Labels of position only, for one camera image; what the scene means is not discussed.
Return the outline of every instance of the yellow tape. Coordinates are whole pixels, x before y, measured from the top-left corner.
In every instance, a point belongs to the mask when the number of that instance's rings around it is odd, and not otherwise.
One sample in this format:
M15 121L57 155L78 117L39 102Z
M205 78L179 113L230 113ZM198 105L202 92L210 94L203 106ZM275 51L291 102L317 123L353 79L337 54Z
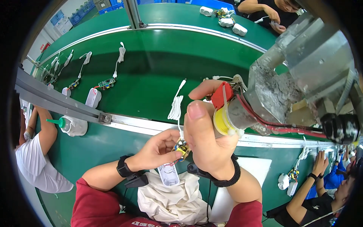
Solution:
M232 126L229 124L228 120L227 120L227 124L229 127L224 123L223 115L225 116L225 111L223 108L220 108L219 110L217 110L217 112L214 116L215 127L221 134L228 135L228 129L232 128Z

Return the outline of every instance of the red shirt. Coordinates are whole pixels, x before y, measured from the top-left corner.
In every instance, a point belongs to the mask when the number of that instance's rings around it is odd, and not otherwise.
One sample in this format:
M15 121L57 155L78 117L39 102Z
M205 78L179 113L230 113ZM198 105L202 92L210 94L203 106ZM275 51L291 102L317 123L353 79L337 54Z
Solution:
M101 192L88 186L81 178L76 182L76 201L73 207L71 226L104 227L162 227L153 220L133 217L120 212L119 197L113 192ZM262 227L262 204L258 201L236 205L226 227Z

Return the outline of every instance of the black smartwatch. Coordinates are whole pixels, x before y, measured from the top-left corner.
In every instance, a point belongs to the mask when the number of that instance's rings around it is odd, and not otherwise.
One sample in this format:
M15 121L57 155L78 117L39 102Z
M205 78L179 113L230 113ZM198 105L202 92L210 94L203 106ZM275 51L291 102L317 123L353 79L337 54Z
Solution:
M317 179L318 179L318 177L317 177L317 176L315 176L313 173L310 173L307 177L308 177L308 178L309 178L309 177L312 177L312 178L314 178L314 180L317 180Z
M237 156L232 154L231 159L232 159L232 162L233 162L233 165L234 165L234 175L233 175L232 179L230 179L229 181L227 181L227 180L220 181L220 180L216 179L210 173L199 169L196 166L196 164L193 163L193 162L188 164L187 170L188 170L188 173L195 174L195 175L198 175L200 177L210 179L214 183L214 185L217 186L217 187L229 187L231 185L234 185L239 180L239 178L241 176L241 168L240 168L240 165L237 162L237 159L238 159Z
M125 163L125 159L129 156L125 155L120 157L120 160L117 164L117 172L120 174L120 176L126 178L128 180L127 183L125 183L126 188L131 187L143 187L145 185L149 184L149 181L147 179L146 175L141 175L139 172L132 172L127 164Z

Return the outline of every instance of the green nozzle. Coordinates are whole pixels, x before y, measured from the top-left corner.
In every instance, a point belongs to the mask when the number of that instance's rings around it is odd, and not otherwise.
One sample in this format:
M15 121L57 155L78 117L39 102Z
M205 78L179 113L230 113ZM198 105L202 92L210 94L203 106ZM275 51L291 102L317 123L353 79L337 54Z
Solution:
M66 121L62 117L59 118L59 120L47 119L46 121L52 122L54 124L57 124L60 128L64 128L66 126Z

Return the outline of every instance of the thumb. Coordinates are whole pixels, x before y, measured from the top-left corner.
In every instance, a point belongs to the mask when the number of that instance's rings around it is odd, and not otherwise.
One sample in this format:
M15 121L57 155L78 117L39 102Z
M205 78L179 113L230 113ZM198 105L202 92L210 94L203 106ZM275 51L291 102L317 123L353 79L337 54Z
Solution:
M185 127L188 135L192 138L187 141L193 147L213 146L216 142L211 117L206 109L203 101L195 100L188 105Z
M180 151L171 151L166 154L158 156L158 162L160 162L160 166L169 163L174 162L175 160L178 160L181 158L183 154Z

